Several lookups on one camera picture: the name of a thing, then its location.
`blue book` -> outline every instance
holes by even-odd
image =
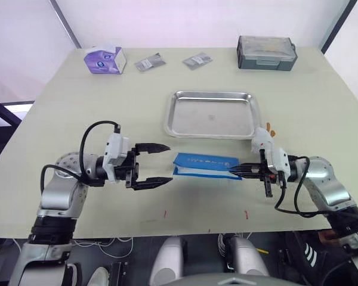
[[[233,157],[178,153],[174,164],[174,175],[242,179],[229,172],[231,167],[239,164],[239,159]]]

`metal tray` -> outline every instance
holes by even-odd
[[[169,101],[165,130],[174,137],[251,139],[260,124],[253,95],[178,91]]]

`beige table surface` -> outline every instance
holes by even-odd
[[[202,51],[213,62],[195,71],[181,62]],[[140,73],[134,63],[156,52],[167,64]],[[126,49],[125,54],[128,64],[123,75],[93,75],[84,64],[84,51],[73,51],[36,100],[0,156],[0,237],[28,236],[40,200],[41,168],[77,151],[85,129],[98,120],[119,123],[132,144],[157,142],[172,148],[139,156],[141,179],[171,176],[178,152],[254,160],[250,141],[167,135],[163,119],[167,99],[175,91],[244,91],[256,96],[263,123],[270,122],[277,133],[276,145],[289,154],[328,159],[358,203],[358,101],[316,48],[298,48],[299,59],[291,72],[239,70],[234,48]],[[85,151],[102,155],[111,131],[110,126],[94,130]],[[284,208],[293,208],[295,187],[289,184]],[[322,216],[304,219],[275,211],[277,186],[273,194],[266,198],[258,180],[175,176],[162,187],[144,191],[126,189],[124,183],[106,183],[103,188],[89,189],[75,237],[329,226]],[[305,189],[300,202],[303,210],[315,210]]]

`silver packet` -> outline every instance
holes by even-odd
[[[191,70],[195,70],[198,67],[202,67],[205,64],[208,64],[212,62],[212,59],[210,56],[205,54],[204,52],[201,52],[200,54],[194,55],[193,57],[186,58],[183,63],[189,67]]]
[[[161,55],[159,53],[156,53],[155,55],[152,55],[151,57],[144,58],[143,60],[140,60],[139,62],[135,63],[135,66],[140,72],[144,72],[146,70],[149,70],[153,67],[159,67],[164,65],[166,62],[163,60]]]

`white wall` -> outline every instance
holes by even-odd
[[[245,35],[322,47],[348,0],[59,0],[83,47],[236,46]]]
[[[325,55],[358,98],[358,2]]]
[[[0,0],[0,102],[34,100],[73,48],[47,0]]]

